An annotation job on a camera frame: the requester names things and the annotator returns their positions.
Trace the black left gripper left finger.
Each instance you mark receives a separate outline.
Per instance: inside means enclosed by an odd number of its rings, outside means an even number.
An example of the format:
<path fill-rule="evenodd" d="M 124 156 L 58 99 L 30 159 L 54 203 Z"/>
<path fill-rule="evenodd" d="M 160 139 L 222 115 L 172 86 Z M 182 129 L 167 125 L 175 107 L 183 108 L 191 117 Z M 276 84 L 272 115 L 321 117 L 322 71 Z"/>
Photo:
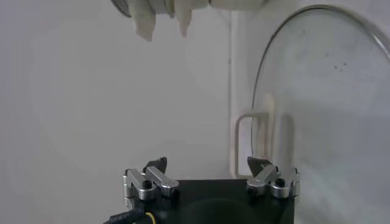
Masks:
<path fill-rule="evenodd" d="M 165 199 L 176 197 L 179 182 L 166 176 L 167 157 L 149 161 L 142 171 L 126 169 L 122 175 L 123 200 L 128 209 L 140 207 L 140 203 L 154 201 L 157 196 Z"/>

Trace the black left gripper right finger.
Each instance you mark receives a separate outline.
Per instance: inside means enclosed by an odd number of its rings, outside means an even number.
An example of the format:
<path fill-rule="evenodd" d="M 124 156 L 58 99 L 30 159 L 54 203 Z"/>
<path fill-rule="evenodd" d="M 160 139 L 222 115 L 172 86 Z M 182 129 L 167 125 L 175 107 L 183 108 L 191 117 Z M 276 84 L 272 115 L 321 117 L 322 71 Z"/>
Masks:
<path fill-rule="evenodd" d="M 247 158 L 252 178 L 246 181 L 247 193 L 259 197 L 270 193 L 274 198 L 296 198 L 300 195 L 300 173 L 294 167 L 289 176 L 267 159 Z"/>

